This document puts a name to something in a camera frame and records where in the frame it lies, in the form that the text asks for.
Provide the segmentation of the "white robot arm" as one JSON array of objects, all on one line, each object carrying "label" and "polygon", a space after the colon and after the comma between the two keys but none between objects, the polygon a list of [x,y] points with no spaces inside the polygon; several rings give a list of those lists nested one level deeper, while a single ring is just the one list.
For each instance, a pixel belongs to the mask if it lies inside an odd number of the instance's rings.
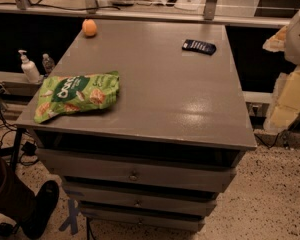
[{"label": "white robot arm", "polygon": [[263,124],[266,131],[280,133],[300,115],[300,9],[288,25],[265,41],[263,49],[283,52],[285,60],[295,65],[291,73],[277,78]]}]

